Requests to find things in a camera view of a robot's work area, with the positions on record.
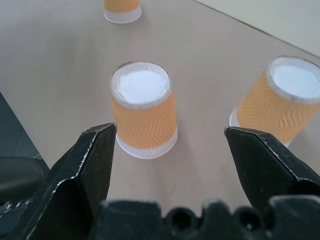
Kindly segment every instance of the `table surface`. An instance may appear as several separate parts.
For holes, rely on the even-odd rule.
[[[0,7],[0,91],[51,167],[91,126],[113,121],[110,76],[124,62],[156,62],[175,94],[178,141],[135,159],[118,144],[109,199],[155,200],[162,213],[206,200],[249,202],[224,128],[268,63],[320,59],[192,0],[141,0],[142,17],[117,25],[101,0],[16,0]],[[289,147],[320,174],[320,114]]]

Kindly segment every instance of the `upside-down paper cup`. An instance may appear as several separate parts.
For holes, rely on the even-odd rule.
[[[128,154],[155,159],[178,138],[171,80],[161,66],[146,61],[121,65],[110,81],[116,139]]]
[[[104,0],[104,17],[114,24],[128,24],[142,14],[139,0]]]
[[[273,134],[288,146],[320,108],[320,67],[280,56],[232,112],[229,125]]]

